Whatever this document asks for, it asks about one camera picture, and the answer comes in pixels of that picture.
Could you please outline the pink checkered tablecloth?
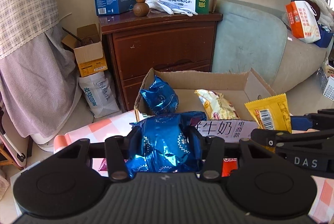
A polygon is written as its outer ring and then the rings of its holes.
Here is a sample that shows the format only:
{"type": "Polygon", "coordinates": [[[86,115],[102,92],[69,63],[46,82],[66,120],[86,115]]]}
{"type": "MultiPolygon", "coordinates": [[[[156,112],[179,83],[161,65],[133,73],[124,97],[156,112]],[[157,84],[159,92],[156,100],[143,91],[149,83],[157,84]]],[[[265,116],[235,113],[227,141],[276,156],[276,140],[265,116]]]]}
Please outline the pink checkered tablecloth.
{"type": "MultiPolygon", "coordinates": [[[[130,124],[135,121],[133,110],[117,116],[101,118],[97,122],[56,136],[53,152],[59,152],[78,139],[87,138],[90,139],[91,143],[101,143],[111,136],[124,136],[131,131],[130,124]]],[[[333,223],[333,179],[318,176],[312,178],[317,185],[317,194],[309,216],[317,223],[333,223]]]]}

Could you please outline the light blue sofa cushion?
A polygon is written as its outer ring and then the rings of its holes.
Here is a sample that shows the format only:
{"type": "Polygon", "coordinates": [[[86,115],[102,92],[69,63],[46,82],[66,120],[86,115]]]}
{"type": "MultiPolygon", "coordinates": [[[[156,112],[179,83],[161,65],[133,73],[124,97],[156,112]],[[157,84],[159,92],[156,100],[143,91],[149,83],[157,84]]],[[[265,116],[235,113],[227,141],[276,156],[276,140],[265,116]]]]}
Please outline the light blue sofa cushion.
{"type": "Polygon", "coordinates": [[[282,11],[240,0],[217,0],[217,24],[211,71],[237,74],[251,68],[270,86],[278,73],[287,42],[282,11]]]}

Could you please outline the orange white paper bag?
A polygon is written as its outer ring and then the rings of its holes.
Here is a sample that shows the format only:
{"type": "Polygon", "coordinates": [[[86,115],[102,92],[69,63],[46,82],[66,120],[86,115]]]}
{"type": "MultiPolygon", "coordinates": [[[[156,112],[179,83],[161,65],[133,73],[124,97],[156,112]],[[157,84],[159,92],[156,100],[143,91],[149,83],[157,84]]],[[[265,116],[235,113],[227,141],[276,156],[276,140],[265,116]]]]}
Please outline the orange white paper bag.
{"type": "Polygon", "coordinates": [[[296,0],[285,6],[292,35],[304,43],[314,43],[321,39],[316,11],[304,0],[296,0]]]}

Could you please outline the white plastic sack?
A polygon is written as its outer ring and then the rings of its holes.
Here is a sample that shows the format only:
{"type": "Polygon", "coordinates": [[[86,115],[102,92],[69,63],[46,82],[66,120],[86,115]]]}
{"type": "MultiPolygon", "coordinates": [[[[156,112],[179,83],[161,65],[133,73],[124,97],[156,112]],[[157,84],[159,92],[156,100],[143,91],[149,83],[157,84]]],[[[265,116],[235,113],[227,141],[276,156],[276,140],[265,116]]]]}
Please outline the white plastic sack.
{"type": "Polygon", "coordinates": [[[95,118],[102,118],[120,111],[113,90],[113,81],[104,71],[79,78],[79,86],[95,118]]]}

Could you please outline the red noodle snack bag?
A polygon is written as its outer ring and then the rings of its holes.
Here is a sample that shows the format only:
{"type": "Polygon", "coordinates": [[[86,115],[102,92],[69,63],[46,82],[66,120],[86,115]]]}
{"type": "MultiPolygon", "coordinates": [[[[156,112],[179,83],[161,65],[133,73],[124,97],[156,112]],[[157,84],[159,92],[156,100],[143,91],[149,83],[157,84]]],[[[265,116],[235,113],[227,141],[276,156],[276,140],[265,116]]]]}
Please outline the red noodle snack bag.
{"type": "Polygon", "coordinates": [[[237,158],[224,158],[222,177],[230,176],[233,170],[238,170],[237,158]]]}

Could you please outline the white milk carton tray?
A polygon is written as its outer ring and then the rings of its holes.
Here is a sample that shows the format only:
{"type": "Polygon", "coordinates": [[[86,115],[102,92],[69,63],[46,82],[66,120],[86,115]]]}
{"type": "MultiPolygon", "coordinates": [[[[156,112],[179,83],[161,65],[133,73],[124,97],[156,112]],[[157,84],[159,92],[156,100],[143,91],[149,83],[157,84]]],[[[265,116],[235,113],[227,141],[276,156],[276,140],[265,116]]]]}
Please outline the white milk carton tray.
{"type": "Polygon", "coordinates": [[[258,128],[258,123],[245,107],[246,103],[275,94],[254,70],[241,74],[215,74],[150,69],[141,88],[149,89],[156,77],[168,83],[178,96],[177,112],[205,113],[206,119],[196,126],[202,135],[218,136],[229,143],[250,138],[252,130],[258,128]]]}

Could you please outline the cream croissant bag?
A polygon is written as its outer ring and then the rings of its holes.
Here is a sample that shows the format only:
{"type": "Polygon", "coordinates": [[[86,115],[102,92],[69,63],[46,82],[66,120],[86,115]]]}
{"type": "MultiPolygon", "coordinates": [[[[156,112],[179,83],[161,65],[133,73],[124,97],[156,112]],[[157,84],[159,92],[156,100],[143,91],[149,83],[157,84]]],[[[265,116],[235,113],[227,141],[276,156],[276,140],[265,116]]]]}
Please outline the cream croissant bag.
{"type": "Polygon", "coordinates": [[[239,119],[234,106],[222,93],[198,89],[195,94],[199,97],[209,120],[239,119]]]}

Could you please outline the yellow waffle packet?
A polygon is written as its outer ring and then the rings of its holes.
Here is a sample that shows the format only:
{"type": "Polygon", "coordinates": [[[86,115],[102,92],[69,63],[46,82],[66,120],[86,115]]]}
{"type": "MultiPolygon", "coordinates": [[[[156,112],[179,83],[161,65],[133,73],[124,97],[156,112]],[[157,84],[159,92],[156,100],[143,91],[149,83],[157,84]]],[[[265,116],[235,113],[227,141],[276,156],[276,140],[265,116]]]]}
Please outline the yellow waffle packet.
{"type": "Polygon", "coordinates": [[[275,152],[276,134],[291,134],[292,123],[286,94],[245,103],[248,112],[257,122],[259,129],[251,133],[251,139],[267,150],[275,152]]]}

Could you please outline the white cloth gloves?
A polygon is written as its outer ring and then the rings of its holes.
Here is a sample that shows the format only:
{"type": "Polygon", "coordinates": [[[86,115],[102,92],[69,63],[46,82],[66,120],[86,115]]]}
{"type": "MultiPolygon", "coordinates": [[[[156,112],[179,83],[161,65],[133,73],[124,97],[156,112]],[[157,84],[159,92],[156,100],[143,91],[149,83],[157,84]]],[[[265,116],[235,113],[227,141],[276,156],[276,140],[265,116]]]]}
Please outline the white cloth gloves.
{"type": "Polygon", "coordinates": [[[193,10],[185,7],[180,7],[162,0],[145,0],[145,3],[148,4],[150,10],[166,12],[169,15],[181,14],[187,15],[189,17],[192,17],[193,15],[198,15],[198,13],[193,10]]]}

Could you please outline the wooden gourd ornament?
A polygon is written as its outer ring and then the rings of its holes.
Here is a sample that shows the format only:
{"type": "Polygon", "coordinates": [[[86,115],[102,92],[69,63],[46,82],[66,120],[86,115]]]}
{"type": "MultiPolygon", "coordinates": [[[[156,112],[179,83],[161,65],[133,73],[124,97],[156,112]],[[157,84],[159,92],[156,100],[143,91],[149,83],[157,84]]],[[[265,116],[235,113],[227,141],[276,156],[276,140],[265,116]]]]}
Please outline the wooden gourd ornament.
{"type": "Polygon", "coordinates": [[[136,4],[133,7],[134,15],[137,17],[145,17],[149,13],[149,5],[146,0],[136,0],[136,4]]]}

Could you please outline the pink folding chair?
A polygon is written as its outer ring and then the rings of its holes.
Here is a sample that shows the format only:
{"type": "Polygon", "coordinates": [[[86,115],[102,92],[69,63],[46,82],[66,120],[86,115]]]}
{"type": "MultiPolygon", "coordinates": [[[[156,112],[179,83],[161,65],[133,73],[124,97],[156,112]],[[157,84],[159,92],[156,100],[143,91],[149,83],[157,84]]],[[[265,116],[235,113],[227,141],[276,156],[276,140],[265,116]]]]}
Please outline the pink folding chair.
{"type": "Polygon", "coordinates": [[[1,141],[14,160],[14,166],[19,170],[24,169],[27,164],[28,140],[29,138],[21,137],[5,107],[1,107],[1,141]]]}

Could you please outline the open cardboard box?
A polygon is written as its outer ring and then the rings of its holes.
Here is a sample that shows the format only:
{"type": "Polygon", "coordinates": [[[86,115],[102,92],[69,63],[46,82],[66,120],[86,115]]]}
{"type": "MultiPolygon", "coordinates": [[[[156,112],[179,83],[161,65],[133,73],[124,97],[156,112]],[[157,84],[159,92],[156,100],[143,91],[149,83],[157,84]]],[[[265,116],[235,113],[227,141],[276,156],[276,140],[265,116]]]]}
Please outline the open cardboard box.
{"type": "Polygon", "coordinates": [[[76,34],[62,29],[66,33],[62,43],[74,53],[82,78],[108,69],[101,33],[96,24],[79,27],[76,34]]]}

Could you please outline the blue foil snack bag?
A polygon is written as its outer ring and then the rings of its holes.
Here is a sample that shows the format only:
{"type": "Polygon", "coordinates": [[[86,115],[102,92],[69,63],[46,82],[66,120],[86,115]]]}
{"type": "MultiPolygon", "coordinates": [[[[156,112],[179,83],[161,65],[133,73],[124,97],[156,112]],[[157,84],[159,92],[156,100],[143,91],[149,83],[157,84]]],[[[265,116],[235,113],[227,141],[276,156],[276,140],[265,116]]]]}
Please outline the blue foil snack bag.
{"type": "Polygon", "coordinates": [[[140,94],[154,115],[175,113],[177,110],[178,95],[166,81],[156,75],[149,88],[141,89],[140,94]]]}
{"type": "Polygon", "coordinates": [[[151,116],[133,123],[139,142],[129,149],[129,176],[137,173],[195,173],[201,167],[198,139],[186,136],[186,128],[207,120],[204,112],[189,111],[151,116]]]}

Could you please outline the beige sofa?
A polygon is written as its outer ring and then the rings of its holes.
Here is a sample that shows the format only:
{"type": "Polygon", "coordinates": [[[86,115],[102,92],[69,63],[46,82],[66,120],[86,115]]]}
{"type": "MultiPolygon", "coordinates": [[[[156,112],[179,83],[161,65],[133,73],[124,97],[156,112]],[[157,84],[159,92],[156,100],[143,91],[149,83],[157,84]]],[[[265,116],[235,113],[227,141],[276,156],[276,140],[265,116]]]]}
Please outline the beige sofa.
{"type": "Polygon", "coordinates": [[[327,48],[314,43],[306,44],[286,29],[287,39],[282,60],[271,88],[277,94],[285,93],[305,81],[323,65],[333,47],[330,41],[327,48]]]}

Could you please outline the white mesh basket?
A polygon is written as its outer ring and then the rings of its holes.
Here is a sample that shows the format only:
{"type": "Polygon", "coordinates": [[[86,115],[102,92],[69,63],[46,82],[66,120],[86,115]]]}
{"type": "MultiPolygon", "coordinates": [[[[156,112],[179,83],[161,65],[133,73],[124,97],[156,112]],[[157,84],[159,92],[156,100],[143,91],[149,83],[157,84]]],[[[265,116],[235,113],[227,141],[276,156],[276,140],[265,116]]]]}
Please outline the white mesh basket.
{"type": "Polygon", "coordinates": [[[318,69],[317,75],[319,77],[322,94],[331,101],[334,101],[333,77],[327,77],[322,68],[318,69]]]}

